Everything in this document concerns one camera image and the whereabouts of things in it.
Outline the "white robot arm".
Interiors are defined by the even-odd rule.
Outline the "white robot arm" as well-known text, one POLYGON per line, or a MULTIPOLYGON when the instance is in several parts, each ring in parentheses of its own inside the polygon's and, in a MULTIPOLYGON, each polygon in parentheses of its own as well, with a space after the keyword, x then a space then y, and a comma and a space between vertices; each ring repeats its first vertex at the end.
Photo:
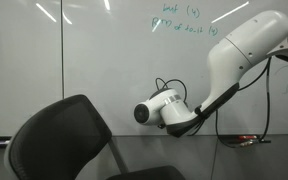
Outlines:
POLYGON ((168 134, 180 137, 232 98, 248 70, 272 56, 288 62, 288 16, 275 10, 250 18, 210 50, 210 93, 195 110, 187 108, 176 90, 163 88, 135 106, 135 120, 142 125, 163 126, 168 134))

